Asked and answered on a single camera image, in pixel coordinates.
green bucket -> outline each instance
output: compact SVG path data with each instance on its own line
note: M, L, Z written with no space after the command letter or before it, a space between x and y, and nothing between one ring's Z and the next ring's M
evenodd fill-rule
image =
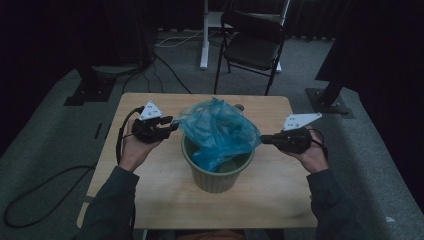
M191 156L199 147L185 135L182 137L181 148L185 159L190 164L194 182L199 188L209 193L222 193L232 188L240 172L250 164L255 153L255 150L252 150L249 153L240 154L222 164L217 172L209 172L198 167L191 160Z

plastic bag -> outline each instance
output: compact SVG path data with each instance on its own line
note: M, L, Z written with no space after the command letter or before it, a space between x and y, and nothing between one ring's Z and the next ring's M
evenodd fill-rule
M206 171L261 144L259 130L242 111L216 98L184 109L174 121L199 147L192 160Z

black stand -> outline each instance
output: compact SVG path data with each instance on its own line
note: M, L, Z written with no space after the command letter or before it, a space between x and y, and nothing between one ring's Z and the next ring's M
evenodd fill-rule
M50 0L59 21L63 25L64 40L69 57L81 76L81 83L65 106L82 106L84 102L107 102L116 79L100 80L85 56L81 39L78 37L72 18L62 0Z
M347 108L340 97L343 85L330 82L325 89L306 88L309 101L315 112L340 114L346 119L355 119L353 112Z

chair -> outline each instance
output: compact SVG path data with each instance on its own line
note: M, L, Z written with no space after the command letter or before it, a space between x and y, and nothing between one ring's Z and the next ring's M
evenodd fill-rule
M231 40L231 36L225 29L227 25L232 27L235 33ZM232 66L268 76L265 91L265 95L268 95L286 36L281 23L253 14L228 11L221 16L221 31L223 40L219 52L214 94L218 87L221 61L224 57L230 73Z

